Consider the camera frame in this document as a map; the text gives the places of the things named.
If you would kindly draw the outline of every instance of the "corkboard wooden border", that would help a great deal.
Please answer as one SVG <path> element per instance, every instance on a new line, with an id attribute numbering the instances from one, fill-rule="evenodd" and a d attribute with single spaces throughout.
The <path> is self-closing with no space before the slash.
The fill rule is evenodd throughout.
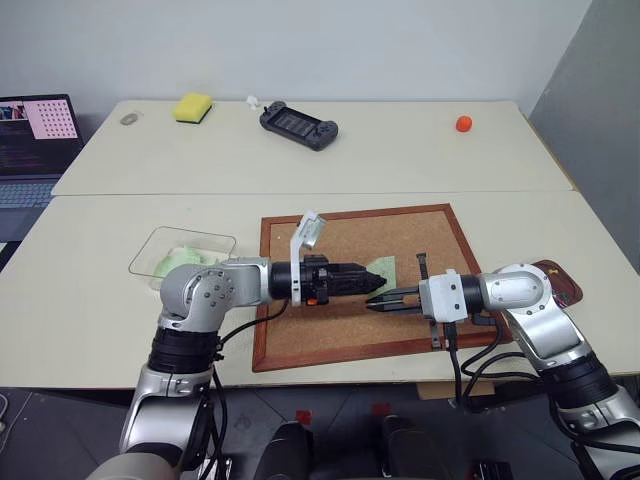
<path id="1" fill-rule="evenodd" d="M 426 212 L 443 212 L 449 222 L 449 226 L 456 238 L 460 250 L 467 262 L 471 273 L 481 273 L 480 266 L 476 261 L 471 247 L 467 242 L 462 228 L 456 219 L 451 205 L 437 204 L 424 205 L 416 207 L 400 207 L 386 208 L 379 210 L 360 210 L 354 212 L 338 212 L 338 213 L 322 213 L 320 214 L 326 220 L 344 220 L 350 218 L 366 218 L 366 217 L 382 217 L 387 215 L 403 215 Z M 260 229 L 260 256 L 270 256 L 271 250 L 271 227 L 272 225 L 283 223 L 298 223 L 302 219 L 301 215 L 284 216 L 284 217 L 265 217 L 261 222 Z M 268 315 L 268 307 L 259 306 L 256 312 L 256 318 Z M 497 320 L 504 324 L 501 315 L 497 316 Z M 377 343 L 370 345 L 358 345 L 352 347 L 342 347 L 334 350 L 318 350 L 309 353 L 296 353 L 295 355 L 267 355 L 267 330 L 268 322 L 260 323 L 255 327 L 255 335 L 253 342 L 253 371 L 264 372 L 269 370 L 279 370 L 284 368 L 295 368 L 311 365 L 320 365 L 335 362 L 347 362 L 352 360 L 365 360 L 369 358 L 389 357 L 394 355 L 408 355 L 412 353 L 424 353 L 431 351 L 431 338 L 411 339 L 399 342 Z M 512 341 L 510 331 L 505 328 L 503 343 Z M 458 337 L 458 346 L 460 348 L 476 347 L 488 345 L 494 340 L 495 336 L 492 332 L 478 332 L 474 335 L 466 335 Z"/>

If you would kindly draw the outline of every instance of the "yellow sponge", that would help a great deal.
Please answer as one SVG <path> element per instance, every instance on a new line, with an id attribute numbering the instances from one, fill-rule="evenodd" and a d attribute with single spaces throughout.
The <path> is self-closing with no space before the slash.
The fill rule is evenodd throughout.
<path id="1" fill-rule="evenodd" d="M 173 109 L 173 116 L 179 122 L 200 123 L 213 105 L 213 99 L 202 93 L 187 93 Z"/>

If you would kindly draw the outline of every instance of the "laptop screen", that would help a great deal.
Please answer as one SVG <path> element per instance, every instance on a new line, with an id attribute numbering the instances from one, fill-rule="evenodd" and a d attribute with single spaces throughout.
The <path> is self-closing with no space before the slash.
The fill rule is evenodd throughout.
<path id="1" fill-rule="evenodd" d="M 0 98 L 0 178 L 61 175 L 83 146 L 67 95 Z"/>

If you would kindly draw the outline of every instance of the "white table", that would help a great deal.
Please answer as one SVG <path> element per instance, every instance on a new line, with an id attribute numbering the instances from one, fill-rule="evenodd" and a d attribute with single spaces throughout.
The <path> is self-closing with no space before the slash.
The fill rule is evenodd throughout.
<path id="1" fill-rule="evenodd" d="M 260 111 L 217 102 L 201 124 L 175 102 L 119 103 L 55 195 L 410 193 L 572 189 L 513 102 L 291 102 L 340 127 L 322 152 L 264 130 Z M 140 118 L 130 126 L 120 119 Z M 459 115 L 473 128 L 454 128 Z"/>
<path id="2" fill-rule="evenodd" d="M 256 255 L 262 216 L 443 202 L 451 203 L 482 269 L 560 263 L 583 288 L 584 299 L 568 312 L 599 358 L 611 372 L 639 370 L 640 281 L 577 192 L 89 196 L 54 199 L 0 275 L 0 384 L 136 384 L 160 301 L 127 266 L 158 225 L 231 234 L 240 255 Z M 232 311 L 223 333 L 253 315 L 251 308 Z M 225 348 L 226 385 L 452 378 L 446 352 L 256 374 L 252 340 L 248 330 Z"/>

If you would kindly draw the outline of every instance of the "transparent tray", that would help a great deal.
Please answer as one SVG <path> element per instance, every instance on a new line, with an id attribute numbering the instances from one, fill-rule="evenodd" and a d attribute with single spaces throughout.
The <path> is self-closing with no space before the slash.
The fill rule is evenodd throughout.
<path id="1" fill-rule="evenodd" d="M 214 265 L 228 260 L 236 244 L 235 237 L 230 235 L 158 227 L 129 264 L 129 273 L 157 291 L 162 279 L 175 267 L 185 263 Z"/>

